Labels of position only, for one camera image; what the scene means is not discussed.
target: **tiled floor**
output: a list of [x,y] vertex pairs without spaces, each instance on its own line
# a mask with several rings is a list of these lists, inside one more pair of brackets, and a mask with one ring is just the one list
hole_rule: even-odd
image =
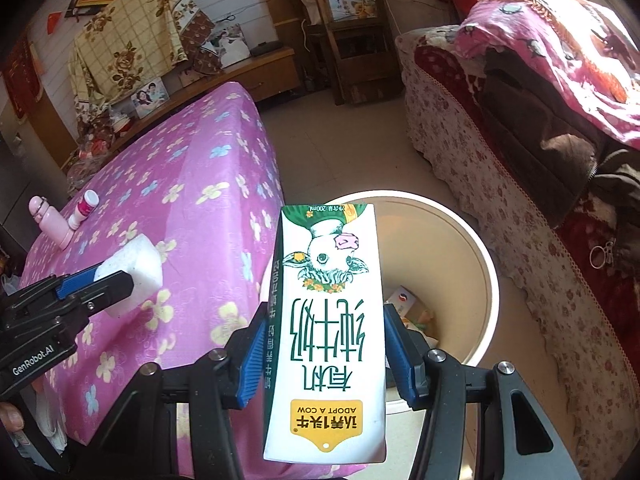
[[[449,187],[411,146],[401,98],[376,104],[336,107],[328,91],[318,92],[261,114],[275,146],[285,200],[323,203],[362,190],[395,189],[419,194],[460,214]],[[475,220],[462,215],[474,229]],[[500,277],[500,314],[494,339],[480,363],[513,362],[570,448],[574,421],[554,360],[544,348],[526,294]],[[407,478],[422,425],[421,413],[387,417],[387,459],[353,476],[356,480]],[[475,409],[467,410],[467,445],[460,479],[476,449]]]

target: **yellow ear tag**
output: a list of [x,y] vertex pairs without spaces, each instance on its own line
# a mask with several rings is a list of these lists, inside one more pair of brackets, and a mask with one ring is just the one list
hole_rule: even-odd
[[329,453],[341,442],[362,434],[361,400],[291,401],[291,433]]

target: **cow's ear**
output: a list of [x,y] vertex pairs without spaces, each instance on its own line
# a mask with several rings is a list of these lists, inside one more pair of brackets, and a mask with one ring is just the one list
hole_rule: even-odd
[[282,259],[283,265],[289,267],[306,267],[311,263],[306,253],[290,253]]
[[349,270],[353,274],[361,274],[363,272],[369,272],[369,267],[367,267],[367,264],[361,259],[352,257],[349,263]]

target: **metal bolt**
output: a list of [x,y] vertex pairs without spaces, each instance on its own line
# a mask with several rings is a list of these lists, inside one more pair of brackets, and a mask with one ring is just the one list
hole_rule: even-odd
[[511,375],[516,371],[516,367],[508,361],[500,361],[498,363],[498,371],[503,375]]
[[447,358],[447,355],[439,348],[434,348],[433,350],[429,350],[429,352],[427,353],[427,357],[432,361],[441,363],[444,361],[444,359]]
[[140,373],[143,375],[153,375],[158,371],[156,363],[145,363],[140,367]]
[[208,355],[212,361],[223,361],[226,359],[226,350],[224,348],[214,348]]

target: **floral bed skirt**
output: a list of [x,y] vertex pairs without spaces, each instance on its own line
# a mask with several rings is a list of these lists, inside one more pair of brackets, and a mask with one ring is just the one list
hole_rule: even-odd
[[640,288],[612,270],[596,274],[585,265],[590,247],[611,235],[602,203],[585,197],[554,231],[518,186],[492,150],[475,101],[484,83],[482,60],[457,58],[454,34],[448,26],[396,40],[408,134],[460,207],[478,219],[482,240],[507,275],[527,291],[576,420],[573,451],[582,477],[612,478],[639,436],[631,340],[640,341],[640,332],[623,334],[619,317],[635,326]]

